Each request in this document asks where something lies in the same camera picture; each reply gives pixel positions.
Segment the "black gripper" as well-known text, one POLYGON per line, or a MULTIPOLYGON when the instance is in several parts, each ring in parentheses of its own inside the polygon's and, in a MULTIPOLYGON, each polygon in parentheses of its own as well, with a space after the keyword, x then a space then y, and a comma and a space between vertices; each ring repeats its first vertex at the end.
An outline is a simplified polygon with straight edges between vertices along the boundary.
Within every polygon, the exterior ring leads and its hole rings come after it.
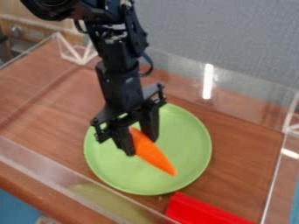
POLYGON ((130 68, 120 65, 96 64, 97 81, 104 97, 104 107, 91 120, 96 139, 104 143, 112 139, 116 147, 132 157, 136 154, 130 126, 140 124, 147 137, 159 138, 159 109, 166 104, 164 84, 142 86, 139 63, 130 68))

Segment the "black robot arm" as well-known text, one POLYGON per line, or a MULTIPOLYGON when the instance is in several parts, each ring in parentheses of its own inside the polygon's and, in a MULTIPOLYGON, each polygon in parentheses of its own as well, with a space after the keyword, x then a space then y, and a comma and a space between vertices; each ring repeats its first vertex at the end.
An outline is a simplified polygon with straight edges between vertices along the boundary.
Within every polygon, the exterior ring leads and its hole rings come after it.
POLYGON ((96 72, 106 99, 103 110, 91 120, 96 139, 111 139, 128 156, 136 154, 130 126, 139 123, 151 140, 159 137, 159 108, 166 104, 164 85, 142 86, 150 73, 139 72, 147 59, 147 32, 139 24, 135 0, 20 0, 28 11, 47 21, 73 20, 88 35, 97 56, 96 72))

